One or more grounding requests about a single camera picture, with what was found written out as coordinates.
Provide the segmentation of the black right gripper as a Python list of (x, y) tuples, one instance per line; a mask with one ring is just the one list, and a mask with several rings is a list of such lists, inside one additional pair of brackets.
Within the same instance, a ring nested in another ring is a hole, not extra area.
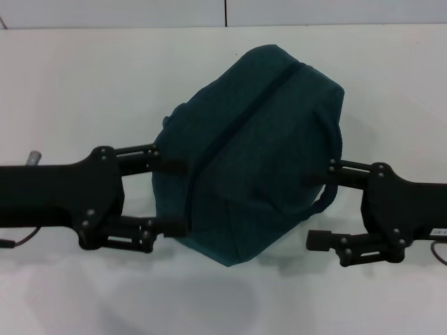
[(306, 171), (303, 188), (342, 186), (363, 191), (361, 213), (369, 234), (310, 230), (308, 251), (333, 249), (343, 267), (399, 263), (417, 240), (446, 243), (446, 185), (407, 181), (385, 163), (330, 160)]

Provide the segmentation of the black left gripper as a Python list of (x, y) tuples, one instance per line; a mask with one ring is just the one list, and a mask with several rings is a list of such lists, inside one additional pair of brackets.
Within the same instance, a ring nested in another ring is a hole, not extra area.
[(97, 147), (68, 165), (1, 167), (1, 227), (65, 227), (86, 251), (113, 248), (151, 253), (159, 235), (188, 235), (184, 218), (119, 216), (122, 175), (148, 172), (184, 175), (187, 164), (164, 158), (154, 144)]

